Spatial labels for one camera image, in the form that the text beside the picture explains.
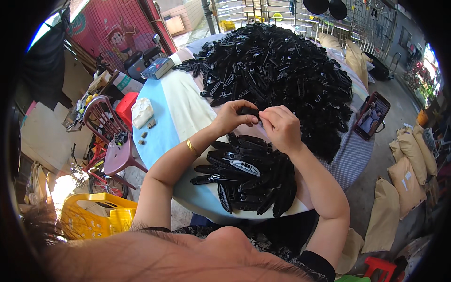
red bicycle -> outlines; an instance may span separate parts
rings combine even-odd
[[[129,194],[129,188],[127,185],[122,184],[118,180],[107,176],[103,171],[102,167],[105,161],[106,156],[106,148],[94,142],[94,156],[91,158],[89,163],[82,167],[77,163],[77,159],[75,158],[75,143],[72,147],[71,156],[72,156],[72,167],[71,167],[71,175],[76,180],[77,188],[83,187],[84,183],[89,179],[88,183],[88,192],[90,194],[97,193],[109,193],[121,198],[126,199]],[[111,208],[111,206],[97,203],[102,207]]]

gold bracelet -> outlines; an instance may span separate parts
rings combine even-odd
[[[196,157],[199,157],[196,149],[194,149],[194,147],[191,145],[191,141],[189,140],[189,138],[186,139],[186,144],[188,145],[188,148],[191,150],[191,152],[193,152],[196,155]]]

small box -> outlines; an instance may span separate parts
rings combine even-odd
[[[145,79],[160,79],[173,66],[171,58],[158,58],[141,75]]]

bicycle wheel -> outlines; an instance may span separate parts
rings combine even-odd
[[[95,174],[102,178],[106,183],[100,181],[95,176],[89,176],[89,185],[87,187],[90,194],[97,194],[97,193],[109,193],[114,196],[118,196],[121,198],[126,199],[127,195],[129,194],[129,188],[128,186],[122,184],[121,182],[117,181],[116,179],[113,179],[111,177],[107,177],[103,171],[96,171]],[[96,202],[98,205],[104,207],[104,208],[111,208],[112,206],[109,206],[104,203]]]

pile of black plastic parts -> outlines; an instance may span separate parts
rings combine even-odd
[[[203,74],[211,106],[245,99],[261,111],[285,105],[301,121],[302,141],[329,163],[352,111],[352,81],[326,49],[288,29],[250,24],[207,42],[194,59],[173,67]]]
[[[217,183],[222,207],[266,212],[272,204],[274,217],[286,212],[296,196],[295,169],[288,156],[272,150],[272,144],[263,139],[230,133],[230,143],[215,141],[207,160],[212,165],[197,166],[194,170],[205,173],[194,177],[194,185]]]

